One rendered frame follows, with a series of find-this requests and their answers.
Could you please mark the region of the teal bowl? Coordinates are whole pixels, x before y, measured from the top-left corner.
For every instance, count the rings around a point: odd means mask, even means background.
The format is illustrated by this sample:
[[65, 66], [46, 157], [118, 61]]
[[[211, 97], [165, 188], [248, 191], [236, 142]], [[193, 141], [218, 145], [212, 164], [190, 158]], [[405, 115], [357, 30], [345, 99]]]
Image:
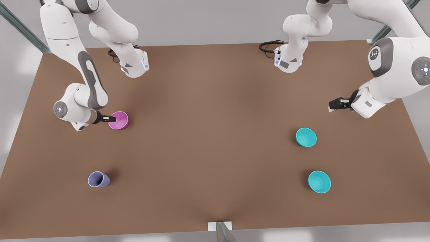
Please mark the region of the teal bowl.
[[303, 127], [297, 130], [295, 140], [301, 147], [313, 147], [317, 142], [317, 135], [312, 129]]
[[308, 186], [316, 193], [324, 194], [331, 189], [331, 179], [323, 171], [313, 171], [309, 174]]

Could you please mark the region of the lavender cup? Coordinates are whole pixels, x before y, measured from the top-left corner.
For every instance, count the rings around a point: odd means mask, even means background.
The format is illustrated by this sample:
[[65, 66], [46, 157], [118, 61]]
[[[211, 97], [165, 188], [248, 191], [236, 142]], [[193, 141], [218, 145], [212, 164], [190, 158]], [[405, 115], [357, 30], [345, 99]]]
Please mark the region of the lavender cup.
[[87, 180], [88, 184], [93, 188], [103, 188], [107, 187], [111, 180], [108, 175], [104, 174], [101, 171], [92, 172]]

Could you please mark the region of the pink bowl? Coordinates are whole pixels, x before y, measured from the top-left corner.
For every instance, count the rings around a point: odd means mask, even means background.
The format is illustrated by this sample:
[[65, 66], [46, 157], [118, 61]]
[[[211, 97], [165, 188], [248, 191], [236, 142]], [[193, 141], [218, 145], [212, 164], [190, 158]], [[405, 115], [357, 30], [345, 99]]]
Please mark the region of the pink bowl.
[[116, 118], [115, 122], [109, 122], [109, 127], [114, 130], [123, 130], [128, 126], [129, 123], [129, 117], [128, 115], [123, 111], [117, 111], [114, 112], [112, 117]]

